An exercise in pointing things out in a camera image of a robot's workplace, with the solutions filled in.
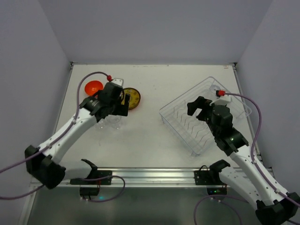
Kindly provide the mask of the dark olive plastic plate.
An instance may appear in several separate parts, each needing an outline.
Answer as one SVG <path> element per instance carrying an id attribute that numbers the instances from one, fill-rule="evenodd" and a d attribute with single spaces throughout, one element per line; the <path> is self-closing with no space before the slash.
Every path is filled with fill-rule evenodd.
<path id="1" fill-rule="evenodd" d="M 130 100 L 129 100 L 129 110 L 133 110 L 135 109 L 140 101 L 141 101 L 141 94 L 140 92 L 135 89 L 135 88 L 125 88 L 124 89 L 125 94 L 129 94 L 130 95 Z"/>

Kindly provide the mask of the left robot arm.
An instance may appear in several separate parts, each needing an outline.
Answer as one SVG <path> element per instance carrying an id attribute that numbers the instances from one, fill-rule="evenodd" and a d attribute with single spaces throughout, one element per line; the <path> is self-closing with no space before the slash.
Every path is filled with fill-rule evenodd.
<path id="1" fill-rule="evenodd" d="M 61 164 L 61 160 L 72 145 L 100 120 L 108 115 L 128 115 L 130 95 L 124 93 L 123 82 L 116 78 L 106 83 L 96 96 L 78 103 L 72 118 L 52 137 L 37 148 L 29 146 L 24 152 L 27 172 L 48 189 L 57 187 L 63 180 L 94 179 L 97 166 L 91 161 L 82 159 Z"/>

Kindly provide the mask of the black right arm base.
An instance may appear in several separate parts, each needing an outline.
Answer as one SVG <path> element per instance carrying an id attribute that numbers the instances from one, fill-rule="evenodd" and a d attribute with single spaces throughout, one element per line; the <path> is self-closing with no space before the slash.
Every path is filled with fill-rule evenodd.
<path id="1" fill-rule="evenodd" d="M 194 170 L 194 180 L 197 186 L 206 186 L 208 195 L 227 195 L 227 184 L 220 180 L 219 173 L 231 165 L 225 160 L 219 160 L 210 166 L 203 165 Z"/>

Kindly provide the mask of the clear plastic cup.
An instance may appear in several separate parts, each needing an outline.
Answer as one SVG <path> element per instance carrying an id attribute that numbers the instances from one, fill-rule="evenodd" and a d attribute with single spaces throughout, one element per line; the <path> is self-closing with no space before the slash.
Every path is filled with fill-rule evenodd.
<path id="1" fill-rule="evenodd" d="M 105 120 L 100 120 L 97 124 L 94 125 L 95 129 L 103 129 L 107 125 Z"/>
<path id="2" fill-rule="evenodd" d="M 214 84 L 209 87 L 210 92 L 214 93 L 214 94 L 216 93 L 216 91 L 218 91 L 220 89 L 221 88 L 218 85 L 214 85 Z"/>
<path id="3" fill-rule="evenodd" d="M 122 125 L 122 117 L 119 115 L 109 115 L 106 117 L 106 122 L 114 129 L 120 129 Z"/>

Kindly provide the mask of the orange plastic bowl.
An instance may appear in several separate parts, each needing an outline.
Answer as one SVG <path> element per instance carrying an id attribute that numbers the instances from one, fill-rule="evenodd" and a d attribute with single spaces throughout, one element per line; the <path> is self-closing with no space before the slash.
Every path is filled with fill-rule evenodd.
<path id="1" fill-rule="evenodd" d="M 104 86 L 100 81 L 93 80 L 93 81 L 88 82 L 85 85 L 84 91 L 88 96 L 92 96 L 99 90 L 102 90 L 103 88 L 104 88 Z"/>

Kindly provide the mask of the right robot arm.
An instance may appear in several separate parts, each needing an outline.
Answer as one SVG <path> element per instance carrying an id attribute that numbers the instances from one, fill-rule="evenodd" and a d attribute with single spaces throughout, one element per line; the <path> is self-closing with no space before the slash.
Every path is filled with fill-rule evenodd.
<path id="1" fill-rule="evenodd" d="M 234 128 L 227 104 L 228 101 L 221 98 L 213 102 L 202 96 L 187 104 L 189 116 L 201 110 L 197 119 L 208 125 L 217 146 L 245 175 L 237 175 L 225 160 L 212 164 L 208 172 L 242 196 L 253 207 L 262 225 L 281 225 L 295 216 L 300 197 L 288 192 L 263 166 L 246 138 Z"/>

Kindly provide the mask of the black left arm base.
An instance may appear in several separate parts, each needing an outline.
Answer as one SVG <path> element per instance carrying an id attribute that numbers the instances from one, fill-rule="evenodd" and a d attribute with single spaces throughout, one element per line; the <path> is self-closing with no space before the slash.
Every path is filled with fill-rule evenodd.
<path id="1" fill-rule="evenodd" d="M 87 159 L 82 159 L 80 165 L 75 169 L 70 169 L 71 185 L 94 185 L 96 187 L 81 187 L 79 189 L 80 197 L 86 200 L 92 200 L 100 191 L 100 185 L 111 185 L 111 170 L 99 170 L 98 167 Z"/>

